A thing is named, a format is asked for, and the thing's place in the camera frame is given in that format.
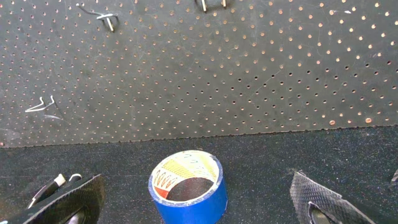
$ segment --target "speckled black surface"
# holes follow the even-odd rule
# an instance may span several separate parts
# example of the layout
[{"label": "speckled black surface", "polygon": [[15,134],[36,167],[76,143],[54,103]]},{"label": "speckled black surface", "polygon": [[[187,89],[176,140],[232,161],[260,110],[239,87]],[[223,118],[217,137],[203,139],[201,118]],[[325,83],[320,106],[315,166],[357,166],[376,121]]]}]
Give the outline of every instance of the speckled black surface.
[{"label": "speckled black surface", "polygon": [[98,223],[160,223],[147,190],[152,169],[199,149],[222,163],[228,209],[220,223],[298,223],[289,189],[295,170],[343,195],[377,223],[398,223],[398,127],[221,138],[0,149],[0,219],[24,209],[59,173],[103,174]]}]

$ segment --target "pegboard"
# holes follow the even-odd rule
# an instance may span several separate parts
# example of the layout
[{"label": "pegboard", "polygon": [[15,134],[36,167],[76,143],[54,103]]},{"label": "pegboard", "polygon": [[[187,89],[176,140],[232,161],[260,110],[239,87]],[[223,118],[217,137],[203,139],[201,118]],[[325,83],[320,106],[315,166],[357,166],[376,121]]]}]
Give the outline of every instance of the pegboard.
[{"label": "pegboard", "polygon": [[76,3],[0,3],[2,146],[397,123],[393,0]]}]

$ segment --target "blue tape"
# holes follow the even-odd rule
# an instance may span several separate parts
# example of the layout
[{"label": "blue tape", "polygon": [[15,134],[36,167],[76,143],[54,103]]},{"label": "blue tape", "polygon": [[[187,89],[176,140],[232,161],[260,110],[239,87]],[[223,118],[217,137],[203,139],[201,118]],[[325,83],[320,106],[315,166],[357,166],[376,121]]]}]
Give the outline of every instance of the blue tape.
[{"label": "blue tape", "polygon": [[214,156],[219,168],[217,188],[198,197],[192,202],[171,203],[160,198],[152,187],[152,175],[149,177],[149,193],[154,199],[155,205],[166,223],[195,223],[213,224],[216,223],[226,210],[228,198],[223,178],[223,168]]}]

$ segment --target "pegboard hook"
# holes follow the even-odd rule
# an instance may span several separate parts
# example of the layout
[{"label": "pegboard hook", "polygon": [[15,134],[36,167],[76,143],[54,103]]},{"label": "pegboard hook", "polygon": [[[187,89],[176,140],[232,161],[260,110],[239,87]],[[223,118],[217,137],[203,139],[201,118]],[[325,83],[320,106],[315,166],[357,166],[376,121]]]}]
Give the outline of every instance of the pegboard hook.
[{"label": "pegboard hook", "polygon": [[51,97],[52,102],[51,102],[49,105],[47,105],[47,106],[45,106],[45,107],[43,107],[43,108],[35,109],[35,108],[38,108],[38,107],[44,105],[43,97],[41,96],[41,97],[40,97],[40,101],[41,101],[42,103],[39,104],[39,105],[37,105],[37,106],[34,106],[34,107],[32,107],[32,108],[29,108],[28,110],[25,110],[25,112],[27,113],[27,112],[36,112],[36,111],[45,110],[46,108],[48,108],[49,106],[51,106],[51,105],[53,105],[53,104],[55,103],[54,98],[52,97],[52,95],[51,95],[50,97]]},{"label": "pegboard hook", "polygon": [[110,17],[117,17],[118,16],[117,14],[112,14],[112,13],[105,14],[105,13],[94,12],[94,11],[89,12],[83,6],[81,6],[79,3],[77,3],[76,6],[79,7],[81,10],[83,10],[83,12],[85,12],[89,15],[98,16],[97,19],[99,19],[99,20],[103,21],[104,19],[106,19],[106,22],[108,22],[109,28],[111,29],[112,32],[114,31]]}]

